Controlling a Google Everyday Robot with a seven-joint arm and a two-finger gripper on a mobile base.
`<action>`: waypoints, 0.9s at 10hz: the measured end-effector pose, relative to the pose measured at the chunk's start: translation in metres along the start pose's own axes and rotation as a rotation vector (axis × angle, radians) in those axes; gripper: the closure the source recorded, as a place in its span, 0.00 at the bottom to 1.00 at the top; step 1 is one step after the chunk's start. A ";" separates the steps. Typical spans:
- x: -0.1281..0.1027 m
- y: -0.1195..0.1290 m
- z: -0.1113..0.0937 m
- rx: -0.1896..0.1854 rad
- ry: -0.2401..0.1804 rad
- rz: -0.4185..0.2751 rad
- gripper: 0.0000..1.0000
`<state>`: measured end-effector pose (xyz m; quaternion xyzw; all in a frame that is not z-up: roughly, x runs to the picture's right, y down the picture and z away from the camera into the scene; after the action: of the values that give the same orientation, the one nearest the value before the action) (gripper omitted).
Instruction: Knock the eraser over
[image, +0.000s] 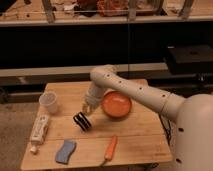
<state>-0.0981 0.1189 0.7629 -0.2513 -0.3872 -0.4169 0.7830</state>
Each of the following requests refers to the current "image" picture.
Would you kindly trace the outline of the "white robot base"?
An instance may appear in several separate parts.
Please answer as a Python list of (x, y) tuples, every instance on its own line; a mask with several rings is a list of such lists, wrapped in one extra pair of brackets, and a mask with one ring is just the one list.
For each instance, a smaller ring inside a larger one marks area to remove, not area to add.
[(213, 95), (187, 98), (176, 119), (173, 171), (213, 171)]

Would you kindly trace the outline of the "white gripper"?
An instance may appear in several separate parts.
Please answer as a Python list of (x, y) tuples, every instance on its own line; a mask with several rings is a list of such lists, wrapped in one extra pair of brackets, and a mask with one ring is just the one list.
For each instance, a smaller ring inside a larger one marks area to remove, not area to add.
[[(88, 110), (88, 116), (90, 116), (93, 113), (93, 109), (96, 109), (104, 95), (104, 88), (99, 87), (95, 84), (91, 84), (87, 92), (85, 93), (85, 103), (91, 107)], [(82, 105), (82, 112), (87, 113), (87, 105)]]

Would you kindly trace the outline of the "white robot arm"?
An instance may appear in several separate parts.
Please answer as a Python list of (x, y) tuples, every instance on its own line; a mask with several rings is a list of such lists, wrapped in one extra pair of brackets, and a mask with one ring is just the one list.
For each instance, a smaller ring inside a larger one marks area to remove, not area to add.
[(91, 84), (85, 93), (83, 107), (84, 110), (89, 110), (89, 114), (100, 105), (107, 89), (116, 90), (173, 122), (185, 101), (184, 97), (174, 93), (119, 77), (113, 65), (93, 68), (90, 79)]

